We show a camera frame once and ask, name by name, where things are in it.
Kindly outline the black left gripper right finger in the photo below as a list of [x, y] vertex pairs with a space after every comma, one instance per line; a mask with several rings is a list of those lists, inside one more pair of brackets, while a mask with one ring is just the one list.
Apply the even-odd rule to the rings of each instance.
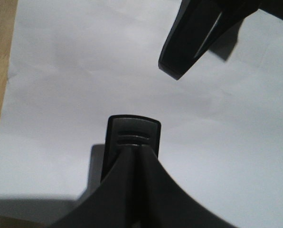
[[144, 197], [142, 228], [233, 227], [191, 198], [166, 172], [149, 146], [140, 146], [136, 155]]

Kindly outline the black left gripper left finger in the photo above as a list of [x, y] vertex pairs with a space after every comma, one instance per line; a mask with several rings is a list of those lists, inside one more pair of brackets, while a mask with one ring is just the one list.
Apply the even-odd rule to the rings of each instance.
[[133, 149], [125, 147], [97, 190], [51, 227], [130, 228], [134, 164]]

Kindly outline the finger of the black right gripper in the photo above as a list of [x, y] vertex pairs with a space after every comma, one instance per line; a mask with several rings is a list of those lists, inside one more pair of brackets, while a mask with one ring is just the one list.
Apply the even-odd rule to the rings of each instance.
[[184, 0], [158, 66], [179, 80], [225, 32], [258, 10], [258, 0]]

